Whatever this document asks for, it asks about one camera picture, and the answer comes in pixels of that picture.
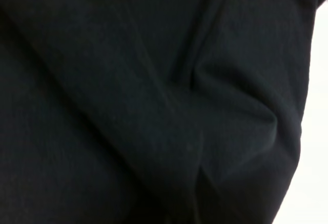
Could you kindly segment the black short sleeve shirt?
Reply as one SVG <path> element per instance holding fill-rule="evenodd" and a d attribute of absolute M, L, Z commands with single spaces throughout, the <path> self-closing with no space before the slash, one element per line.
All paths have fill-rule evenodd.
<path fill-rule="evenodd" d="M 272 223 L 325 0 L 1 0 L 1 223 Z"/>

